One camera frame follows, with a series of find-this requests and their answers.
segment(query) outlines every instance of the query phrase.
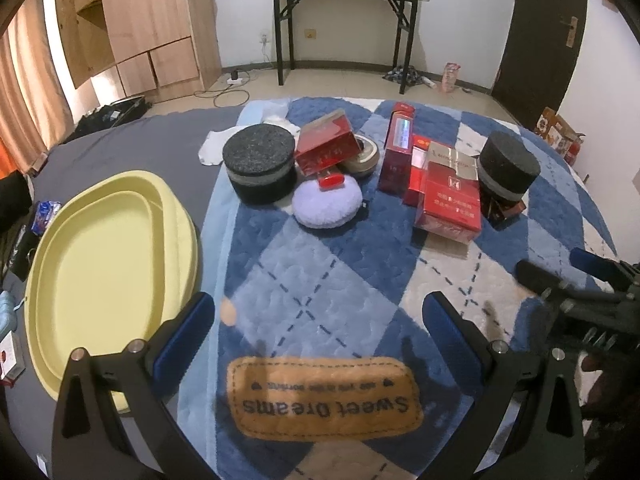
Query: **yellow tray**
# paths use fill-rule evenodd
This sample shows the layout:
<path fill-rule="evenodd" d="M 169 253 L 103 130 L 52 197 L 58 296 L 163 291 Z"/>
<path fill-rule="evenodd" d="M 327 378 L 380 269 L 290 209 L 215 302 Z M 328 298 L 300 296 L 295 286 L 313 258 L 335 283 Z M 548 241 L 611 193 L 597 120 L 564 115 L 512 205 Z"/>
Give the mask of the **yellow tray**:
<path fill-rule="evenodd" d="M 195 231 L 159 177 L 131 171 L 76 196 L 58 213 L 27 282 L 25 324 L 36 374 L 57 399 L 69 353 L 121 351 L 148 340 L 189 299 Z M 114 394 L 119 411 L 128 409 Z"/>

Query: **gray bed sheet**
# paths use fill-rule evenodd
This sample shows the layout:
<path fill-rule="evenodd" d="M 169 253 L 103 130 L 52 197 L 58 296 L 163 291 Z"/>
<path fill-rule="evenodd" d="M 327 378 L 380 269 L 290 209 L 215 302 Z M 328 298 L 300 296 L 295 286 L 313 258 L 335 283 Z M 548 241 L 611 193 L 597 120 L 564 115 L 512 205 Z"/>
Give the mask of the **gray bed sheet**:
<path fill-rule="evenodd" d="M 163 178 L 171 187 L 199 234 L 220 167 L 201 165 L 198 150 L 210 130 L 220 131 L 235 126 L 242 108 L 191 110 L 142 118 L 58 146 L 52 150 L 46 167 L 34 179 L 35 199 L 66 203 L 110 176 L 123 171 L 146 170 Z M 3 286 L 18 301 L 22 299 L 24 283 L 11 273 Z M 31 365 L 23 309 L 20 309 L 18 317 L 18 336 L 26 370 L 13 388 L 6 388 L 9 423 L 34 460 L 40 454 L 50 463 L 55 402 L 41 386 Z M 168 403 L 174 417 L 176 407 L 177 396 Z M 140 460 L 157 469 L 158 464 L 133 419 L 124 416 L 122 421 Z"/>

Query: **black cylinder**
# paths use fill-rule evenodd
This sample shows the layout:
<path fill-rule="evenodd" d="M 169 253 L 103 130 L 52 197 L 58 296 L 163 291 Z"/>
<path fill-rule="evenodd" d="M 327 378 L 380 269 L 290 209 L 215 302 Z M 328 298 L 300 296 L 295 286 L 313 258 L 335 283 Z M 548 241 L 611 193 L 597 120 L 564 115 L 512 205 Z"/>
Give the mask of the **black cylinder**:
<path fill-rule="evenodd" d="M 232 136 L 222 149 L 222 159 L 240 199 L 268 204 L 291 193 L 297 180 L 295 147 L 293 136 L 273 124 L 254 124 Z"/>
<path fill-rule="evenodd" d="M 540 174 L 540 164 L 520 139 L 505 132 L 489 135 L 478 158 L 478 179 L 498 202 L 515 205 Z"/>

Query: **checkered cloth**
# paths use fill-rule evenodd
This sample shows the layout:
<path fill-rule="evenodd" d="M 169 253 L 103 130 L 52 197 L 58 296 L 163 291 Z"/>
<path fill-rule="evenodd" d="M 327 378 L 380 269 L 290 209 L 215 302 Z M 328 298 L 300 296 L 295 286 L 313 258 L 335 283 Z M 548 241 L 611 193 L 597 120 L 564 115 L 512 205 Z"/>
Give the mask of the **checkered cloth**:
<path fill-rule="evenodd" d="M 302 126 L 344 108 L 354 131 L 382 148 L 394 102 L 302 98 L 287 119 Z M 239 125 L 260 121 L 249 104 Z M 178 423 L 226 480 L 385 480 L 415 478 L 459 425 L 472 399 L 462 394 L 422 324 L 425 295 L 441 290 L 488 340 L 541 349 L 547 316 L 512 273 L 528 258 L 578 286 L 603 287 L 569 264 L 575 247 L 614 257 L 598 208 L 580 179 L 544 141 L 514 124 L 415 104 L 417 133 L 475 155 L 487 136 L 519 136 L 542 172 L 524 197 L 527 209 L 482 234 L 465 255 L 440 238 L 410 243 L 415 209 L 363 185 L 369 218 L 341 234 L 310 234 L 292 217 L 290 198 L 269 207 L 239 203 L 220 173 L 202 232 L 203 290 L 229 298 L 236 319 L 219 319 L 180 388 Z M 424 421 L 401 436 L 363 442 L 269 442 L 244 436 L 226 399 L 226 368 L 241 356 L 358 359 L 389 356 L 411 368 Z"/>

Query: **red cigarette pack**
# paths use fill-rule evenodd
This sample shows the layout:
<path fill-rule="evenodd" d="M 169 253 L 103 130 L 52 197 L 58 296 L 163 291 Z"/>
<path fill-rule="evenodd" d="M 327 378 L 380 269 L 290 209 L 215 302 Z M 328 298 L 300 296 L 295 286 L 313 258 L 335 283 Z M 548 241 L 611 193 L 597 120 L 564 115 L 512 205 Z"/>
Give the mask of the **red cigarette pack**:
<path fill-rule="evenodd" d="M 411 159 L 414 150 L 415 109 L 406 103 L 396 103 L 386 131 L 385 159 L 380 170 L 378 189 L 404 196 L 409 186 Z"/>
<path fill-rule="evenodd" d="M 414 152 L 411 156 L 411 173 L 409 176 L 409 187 L 404 194 L 403 203 L 411 207 L 418 207 L 420 196 L 422 194 L 422 179 L 424 178 L 424 169 L 427 153 L 429 153 L 429 144 L 431 140 L 427 137 L 414 134 Z"/>
<path fill-rule="evenodd" d="M 476 160 L 431 142 L 416 227 L 470 243 L 482 229 Z"/>
<path fill-rule="evenodd" d="M 359 153 L 351 123 L 339 109 L 302 127 L 294 158 L 302 174 L 310 176 Z"/>

